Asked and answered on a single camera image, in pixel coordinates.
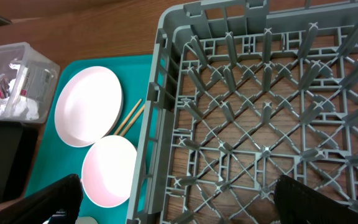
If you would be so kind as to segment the grey bowl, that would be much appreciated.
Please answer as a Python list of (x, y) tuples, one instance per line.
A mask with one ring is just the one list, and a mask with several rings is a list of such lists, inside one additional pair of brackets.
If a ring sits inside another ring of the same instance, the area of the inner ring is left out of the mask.
[(93, 217), (79, 217), (77, 218), (76, 224), (98, 224)]

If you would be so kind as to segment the clear plastic waste bin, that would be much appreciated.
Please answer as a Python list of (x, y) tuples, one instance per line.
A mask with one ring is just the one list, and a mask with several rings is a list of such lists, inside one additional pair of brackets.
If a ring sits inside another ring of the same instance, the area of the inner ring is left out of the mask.
[(0, 121), (42, 124), (60, 66), (27, 42), (0, 45)]

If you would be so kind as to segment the black plastic tray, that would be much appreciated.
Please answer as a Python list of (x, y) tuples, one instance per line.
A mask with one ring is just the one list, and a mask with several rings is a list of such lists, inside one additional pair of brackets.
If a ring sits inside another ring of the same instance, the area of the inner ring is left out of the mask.
[(0, 203), (21, 196), (38, 135), (31, 126), (0, 121)]

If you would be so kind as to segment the grey dishwasher rack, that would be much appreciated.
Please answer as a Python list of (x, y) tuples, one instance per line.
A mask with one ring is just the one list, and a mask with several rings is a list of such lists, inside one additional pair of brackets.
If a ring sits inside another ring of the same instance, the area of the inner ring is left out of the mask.
[(128, 223), (281, 223), (287, 175), (358, 213), (358, 1), (160, 16)]

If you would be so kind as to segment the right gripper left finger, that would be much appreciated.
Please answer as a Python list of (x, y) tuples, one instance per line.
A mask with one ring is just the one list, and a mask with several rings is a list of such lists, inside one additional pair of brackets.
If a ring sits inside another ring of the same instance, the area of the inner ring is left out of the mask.
[(0, 224), (75, 223), (83, 200), (81, 180), (70, 174), (0, 211)]

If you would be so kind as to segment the large white plate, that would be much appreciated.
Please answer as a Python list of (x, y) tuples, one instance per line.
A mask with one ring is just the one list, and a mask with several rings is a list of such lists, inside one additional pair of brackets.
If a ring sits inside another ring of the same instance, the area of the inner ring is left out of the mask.
[(63, 87), (54, 113), (59, 138), (72, 147), (95, 143), (112, 131), (124, 97), (116, 74), (102, 66), (85, 68)]

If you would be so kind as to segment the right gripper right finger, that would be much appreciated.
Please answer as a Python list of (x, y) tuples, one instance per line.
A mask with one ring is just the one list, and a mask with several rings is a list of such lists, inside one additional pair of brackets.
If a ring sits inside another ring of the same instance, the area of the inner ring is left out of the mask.
[(358, 224), (357, 212), (287, 175), (278, 179), (273, 201), (282, 224)]

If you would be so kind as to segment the wooden chopstick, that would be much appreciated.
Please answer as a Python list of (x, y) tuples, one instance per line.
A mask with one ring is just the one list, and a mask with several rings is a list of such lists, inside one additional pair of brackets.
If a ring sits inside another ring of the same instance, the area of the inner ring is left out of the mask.
[(138, 106), (140, 105), (140, 103), (142, 102), (142, 98), (139, 99), (139, 101), (134, 105), (134, 107), (130, 110), (130, 112), (128, 113), (128, 115), (125, 117), (124, 121), (118, 126), (118, 128), (115, 130), (113, 135), (118, 135), (122, 128), (126, 125), (126, 123), (128, 122), (128, 120), (131, 118), (131, 116), (134, 114), (134, 112), (136, 111), (136, 109), (138, 108)]
[(124, 130), (120, 133), (120, 136), (124, 137), (126, 133), (131, 129), (134, 123), (138, 120), (145, 109), (145, 105), (143, 105), (140, 110), (134, 115), (134, 117), (129, 121), (129, 124), (124, 128)]

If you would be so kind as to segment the pink white bowl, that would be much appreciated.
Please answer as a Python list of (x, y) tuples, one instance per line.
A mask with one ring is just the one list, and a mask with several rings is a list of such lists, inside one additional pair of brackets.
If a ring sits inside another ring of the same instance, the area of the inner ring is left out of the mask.
[(113, 208), (131, 194), (137, 151), (122, 136), (106, 136), (87, 152), (81, 180), (87, 197), (97, 206)]

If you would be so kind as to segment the red snack wrapper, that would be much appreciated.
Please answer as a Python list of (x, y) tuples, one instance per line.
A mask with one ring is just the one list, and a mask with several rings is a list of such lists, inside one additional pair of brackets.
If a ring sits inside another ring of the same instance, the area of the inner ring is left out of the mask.
[(0, 98), (9, 98), (11, 95), (10, 81), (5, 74), (0, 75)]

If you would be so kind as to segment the white napkin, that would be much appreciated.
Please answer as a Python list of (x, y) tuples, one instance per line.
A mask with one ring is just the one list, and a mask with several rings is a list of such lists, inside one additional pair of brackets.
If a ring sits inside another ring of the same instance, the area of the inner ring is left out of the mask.
[(9, 64), (9, 71), (5, 74), (10, 81), (11, 95), (0, 98), (0, 118), (35, 121), (40, 118), (40, 104), (44, 101), (46, 90), (44, 78), (50, 80), (50, 74), (35, 65), (24, 67), (20, 71), (16, 63)]

